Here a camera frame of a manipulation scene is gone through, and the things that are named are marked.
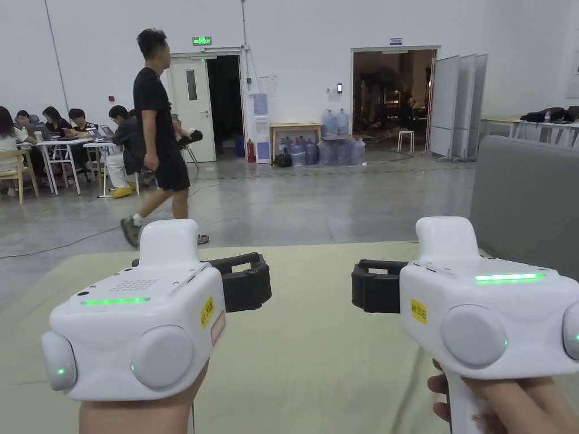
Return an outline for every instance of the man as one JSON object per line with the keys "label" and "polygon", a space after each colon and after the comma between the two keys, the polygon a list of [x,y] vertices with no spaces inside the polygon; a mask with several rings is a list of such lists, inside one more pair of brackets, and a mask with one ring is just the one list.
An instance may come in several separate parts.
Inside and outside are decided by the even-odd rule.
{"label": "man", "polygon": [[135,188],[135,172],[140,172],[145,159],[145,144],[138,139],[139,125],[136,117],[129,117],[127,109],[115,105],[109,110],[109,117],[117,124],[111,141],[123,147],[123,153],[107,157],[107,168],[111,182],[116,187],[114,198],[129,196]]}
{"label": "man", "polygon": [[[139,34],[137,42],[145,58],[145,67],[135,78],[133,98],[140,139],[142,134],[146,147],[144,165],[155,171],[159,189],[147,198],[138,213],[120,222],[125,238],[135,248],[139,244],[143,220],[171,196],[173,217],[189,217],[190,186],[187,166],[175,137],[167,91],[159,79],[171,65],[167,37],[161,30],[146,29]],[[199,235],[197,240],[198,244],[207,241],[207,235]]]}

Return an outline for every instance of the yellow shoe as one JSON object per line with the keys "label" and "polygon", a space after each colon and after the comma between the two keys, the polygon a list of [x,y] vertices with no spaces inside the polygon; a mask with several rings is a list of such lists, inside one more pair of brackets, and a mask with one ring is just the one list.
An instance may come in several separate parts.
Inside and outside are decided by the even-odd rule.
{"label": "yellow shoe", "polygon": [[125,196],[130,196],[131,194],[133,194],[133,191],[128,188],[128,187],[123,187],[120,189],[116,189],[113,194],[111,195],[111,197],[114,197],[115,199],[118,199],[119,197],[125,197]]}

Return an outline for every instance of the black t-shirt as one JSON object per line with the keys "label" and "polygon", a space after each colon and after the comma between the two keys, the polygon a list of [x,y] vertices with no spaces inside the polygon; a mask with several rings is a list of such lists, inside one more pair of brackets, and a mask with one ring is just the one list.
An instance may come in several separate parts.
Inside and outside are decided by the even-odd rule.
{"label": "black t-shirt", "polygon": [[52,122],[47,122],[46,128],[48,128],[48,130],[50,131],[51,134],[55,134],[55,135],[58,134],[60,137],[64,137],[64,131],[63,130],[65,128],[72,128],[72,127],[64,119],[61,119],[58,121],[58,125],[56,125],[56,128],[54,127],[54,125],[52,125]]}
{"label": "black t-shirt", "polygon": [[171,119],[169,97],[155,71],[145,67],[137,74],[133,86],[133,98],[140,137],[143,142],[142,113],[144,110],[154,110],[157,112],[156,146],[159,159],[179,154],[179,145]]}

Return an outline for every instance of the white partition panel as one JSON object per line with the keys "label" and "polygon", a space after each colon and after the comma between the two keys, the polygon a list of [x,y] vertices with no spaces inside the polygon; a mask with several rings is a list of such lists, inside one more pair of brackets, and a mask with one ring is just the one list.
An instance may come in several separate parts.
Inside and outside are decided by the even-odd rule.
{"label": "white partition panel", "polygon": [[447,157],[450,157],[455,128],[459,63],[459,56],[437,60],[434,70],[430,150]]}
{"label": "white partition panel", "polygon": [[459,81],[456,92],[455,127],[452,136],[451,155],[453,157],[466,157],[476,71],[476,54],[460,58]]}
{"label": "white partition panel", "polygon": [[466,153],[466,158],[473,160],[477,158],[478,153],[478,138],[481,132],[482,98],[485,93],[486,65],[488,61],[488,54],[477,56],[477,73],[474,79],[470,134],[468,135]]}

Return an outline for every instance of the white stool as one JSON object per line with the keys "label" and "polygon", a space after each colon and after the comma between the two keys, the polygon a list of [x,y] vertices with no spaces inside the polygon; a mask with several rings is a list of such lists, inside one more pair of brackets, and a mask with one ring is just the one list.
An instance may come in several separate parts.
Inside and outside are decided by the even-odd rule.
{"label": "white stool", "polygon": [[402,136],[404,134],[409,134],[410,135],[410,153],[414,153],[414,131],[400,131],[400,133],[398,134],[398,150],[397,152],[400,152],[402,150]]}

